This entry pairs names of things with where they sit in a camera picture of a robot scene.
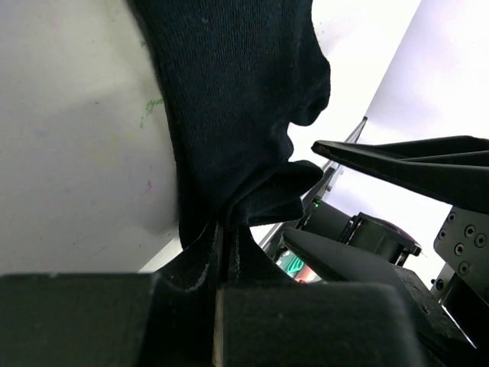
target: table surface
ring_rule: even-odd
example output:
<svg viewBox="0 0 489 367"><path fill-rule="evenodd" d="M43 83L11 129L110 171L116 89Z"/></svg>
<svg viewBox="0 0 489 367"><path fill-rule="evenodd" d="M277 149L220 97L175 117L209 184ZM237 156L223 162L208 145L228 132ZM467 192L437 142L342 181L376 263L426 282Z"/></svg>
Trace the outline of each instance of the table surface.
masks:
<svg viewBox="0 0 489 367"><path fill-rule="evenodd" d="M314 1L332 98L290 127L292 160L323 165L312 143L360 122L419 3ZM179 251L175 164L125 0L4 0L0 34L0 274L158 268Z"/></svg>

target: ribbed fabric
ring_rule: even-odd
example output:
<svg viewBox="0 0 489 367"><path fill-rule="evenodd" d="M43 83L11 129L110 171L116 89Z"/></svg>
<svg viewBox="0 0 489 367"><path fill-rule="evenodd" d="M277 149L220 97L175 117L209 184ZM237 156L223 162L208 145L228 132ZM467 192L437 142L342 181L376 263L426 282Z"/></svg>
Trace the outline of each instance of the ribbed fabric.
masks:
<svg viewBox="0 0 489 367"><path fill-rule="evenodd" d="M176 159L180 239L287 221L322 176L290 163L290 122L327 106L329 63L311 0L130 0L164 96Z"/></svg>

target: black sock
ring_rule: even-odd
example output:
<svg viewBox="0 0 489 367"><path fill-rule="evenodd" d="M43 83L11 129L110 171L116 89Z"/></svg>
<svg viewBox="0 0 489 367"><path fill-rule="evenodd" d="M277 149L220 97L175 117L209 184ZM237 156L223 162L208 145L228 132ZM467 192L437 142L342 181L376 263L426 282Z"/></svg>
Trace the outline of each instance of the black sock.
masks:
<svg viewBox="0 0 489 367"><path fill-rule="evenodd" d="M154 57L177 165L180 239L301 217L322 176L293 153L290 122L327 106L329 63L312 0L130 0Z"/></svg>

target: black cloth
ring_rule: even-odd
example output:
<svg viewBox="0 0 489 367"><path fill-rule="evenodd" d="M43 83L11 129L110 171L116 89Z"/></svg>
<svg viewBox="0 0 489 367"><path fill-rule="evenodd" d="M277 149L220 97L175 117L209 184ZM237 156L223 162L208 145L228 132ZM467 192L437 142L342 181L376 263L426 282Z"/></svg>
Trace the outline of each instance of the black cloth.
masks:
<svg viewBox="0 0 489 367"><path fill-rule="evenodd" d="M327 106L329 63L312 0L130 0L154 59L176 159L183 247L226 229L301 217L322 176L288 162L290 122Z"/></svg>

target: metal plate with screws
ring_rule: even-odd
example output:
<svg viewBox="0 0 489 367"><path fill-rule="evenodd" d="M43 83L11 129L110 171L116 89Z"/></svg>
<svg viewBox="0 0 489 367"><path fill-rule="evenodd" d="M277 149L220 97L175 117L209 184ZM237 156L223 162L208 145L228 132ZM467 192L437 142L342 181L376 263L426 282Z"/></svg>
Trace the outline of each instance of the metal plate with screws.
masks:
<svg viewBox="0 0 489 367"><path fill-rule="evenodd" d="M482 298L489 289L488 235L488 215L453 207L434 244L436 253Z"/></svg>

